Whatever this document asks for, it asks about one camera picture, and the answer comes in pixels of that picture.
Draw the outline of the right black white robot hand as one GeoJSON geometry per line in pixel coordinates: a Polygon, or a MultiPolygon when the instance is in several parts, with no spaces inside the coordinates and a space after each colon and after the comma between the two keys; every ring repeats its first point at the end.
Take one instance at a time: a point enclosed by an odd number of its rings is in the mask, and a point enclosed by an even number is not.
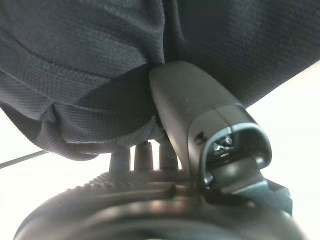
{"type": "Polygon", "coordinates": [[[36,208],[17,240],[304,240],[289,190],[263,177],[266,133],[199,67],[149,73],[152,98],[182,170],[102,176],[36,208]]]}

